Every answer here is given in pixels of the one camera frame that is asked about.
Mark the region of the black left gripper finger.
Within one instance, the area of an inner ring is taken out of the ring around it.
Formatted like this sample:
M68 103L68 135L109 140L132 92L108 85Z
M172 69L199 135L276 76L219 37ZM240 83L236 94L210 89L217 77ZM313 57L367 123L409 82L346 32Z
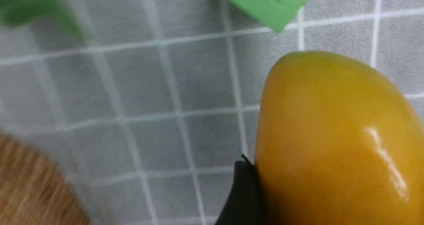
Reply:
M244 154L234 164L229 196L216 225L264 225L265 212L256 167Z

